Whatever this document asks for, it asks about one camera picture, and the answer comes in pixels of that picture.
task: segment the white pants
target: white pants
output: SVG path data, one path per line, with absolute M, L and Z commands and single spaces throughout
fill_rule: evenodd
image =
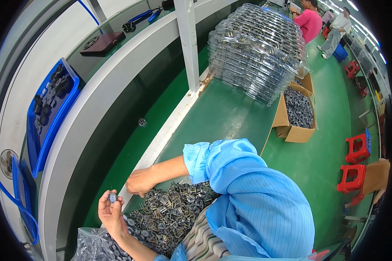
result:
M 337 29 L 332 29 L 329 32 L 327 39 L 325 40 L 324 44 L 321 46 L 322 51 L 324 52 L 326 57 L 330 57 L 332 53 L 337 48 L 341 40 L 341 33 Z

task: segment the pink shirt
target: pink shirt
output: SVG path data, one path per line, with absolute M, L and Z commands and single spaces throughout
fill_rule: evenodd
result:
M 317 12 L 306 9 L 298 17 L 293 19 L 302 30 L 303 39 L 305 43 L 312 41 L 322 28 L 322 19 Z

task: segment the plastic bag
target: plastic bag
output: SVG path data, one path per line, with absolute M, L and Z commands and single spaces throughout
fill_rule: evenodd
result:
M 107 247 L 105 228 L 78 228 L 77 250 L 71 261 L 112 261 L 117 256 Z

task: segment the person in white shirt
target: person in white shirt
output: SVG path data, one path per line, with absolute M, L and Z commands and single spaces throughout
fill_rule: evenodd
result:
M 349 17 L 350 10 L 345 7 L 344 14 L 338 15 L 334 22 L 329 26 L 331 32 L 329 32 L 324 44 L 322 44 L 322 46 L 317 46 L 317 48 L 323 52 L 322 57 L 324 59 L 328 59 L 333 54 L 343 35 L 350 31 L 351 21 Z

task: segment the metal post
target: metal post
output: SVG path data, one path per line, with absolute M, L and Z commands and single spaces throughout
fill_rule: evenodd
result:
M 199 89 L 199 61 L 193 0 L 174 0 L 178 31 L 183 49 L 187 81 L 191 92 Z
M 107 19 L 105 16 L 105 13 L 101 9 L 101 6 L 100 6 L 98 0 L 86 0 L 86 1 L 87 1 L 87 3 L 89 3 L 90 11 L 94 14 L 97 21 L 99 21 L 99 24 L 101 24 L 103 21 L 105 21 Z

